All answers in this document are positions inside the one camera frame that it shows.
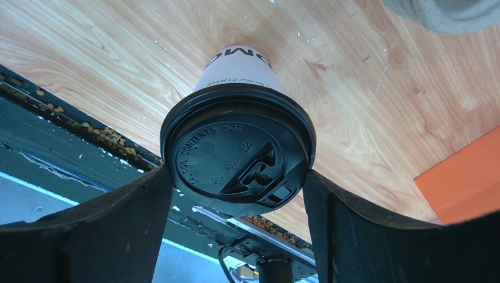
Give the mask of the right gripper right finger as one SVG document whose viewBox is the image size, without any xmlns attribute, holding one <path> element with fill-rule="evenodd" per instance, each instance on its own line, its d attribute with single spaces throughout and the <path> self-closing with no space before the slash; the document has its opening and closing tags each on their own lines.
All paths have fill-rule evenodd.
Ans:
<svg viewBox="0 0 500 283">
<path fill-rule="evenodd" d="M 451 225 L 420 221 L 314 170 L 302 192 L 320 282 L 499 281 L 499 212 Z"/>
</svg>

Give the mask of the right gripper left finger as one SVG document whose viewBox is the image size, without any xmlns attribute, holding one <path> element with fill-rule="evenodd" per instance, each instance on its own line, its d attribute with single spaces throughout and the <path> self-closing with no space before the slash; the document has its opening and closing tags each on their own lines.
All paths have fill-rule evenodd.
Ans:
<svg viewBox="0 0 500 283">
<path fill-rule="evenodd" d="M 2 282 L 151 282 L 173 196 L 159 166 L 34 222 L 1 226 Z"/>
</svg>

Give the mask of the black coffee cup lid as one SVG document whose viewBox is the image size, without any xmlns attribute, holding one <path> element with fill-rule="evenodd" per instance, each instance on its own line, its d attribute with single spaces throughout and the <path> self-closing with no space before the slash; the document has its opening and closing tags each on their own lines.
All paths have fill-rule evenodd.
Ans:
<svg viewBox="0 0 500 283">
<path fill-rule="evenodd" d="M 206 87 L 166 115 L 160 152 L 175 188 L 231 216 L 277 210 L 298 195 L 315 159 L 307 112 L 279 91 L 247 83 Z"/>
</svg>

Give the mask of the single white paper cup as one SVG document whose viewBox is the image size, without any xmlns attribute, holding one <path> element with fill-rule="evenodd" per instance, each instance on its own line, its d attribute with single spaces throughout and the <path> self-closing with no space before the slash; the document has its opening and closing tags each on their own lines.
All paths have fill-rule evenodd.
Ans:
<svg viewBox="0 0 500 283">
<path fill-rule="evenodd" d="M 284 92 L 263 53 L 246 45 L 229 46 L 214 55 L 194 90 L 233 83 L 260 85 L 280 93 Z"/>
</svg>

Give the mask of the orange paper bag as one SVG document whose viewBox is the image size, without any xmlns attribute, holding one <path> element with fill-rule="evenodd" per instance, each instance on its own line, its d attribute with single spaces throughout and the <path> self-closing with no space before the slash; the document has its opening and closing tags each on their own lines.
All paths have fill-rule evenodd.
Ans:
<svg viewBox="0 0 500 283">
<path fill-rule="evenodd" d="M 440 224 L 499 210 L 499 127 L 415 178 Z"/>
</svg>

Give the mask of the stacked pulp cup carriers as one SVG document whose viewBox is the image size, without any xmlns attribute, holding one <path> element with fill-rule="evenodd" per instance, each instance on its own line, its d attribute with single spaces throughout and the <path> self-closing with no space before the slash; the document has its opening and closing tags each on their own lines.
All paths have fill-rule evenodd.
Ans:
<svg viewBox="0 0 500 283">
<path fill-rule="evenodd" d="M 462 34 L 499 25 L 497 0 L 386 0 L 395 14 L 443 34 Z"/>
</svg>

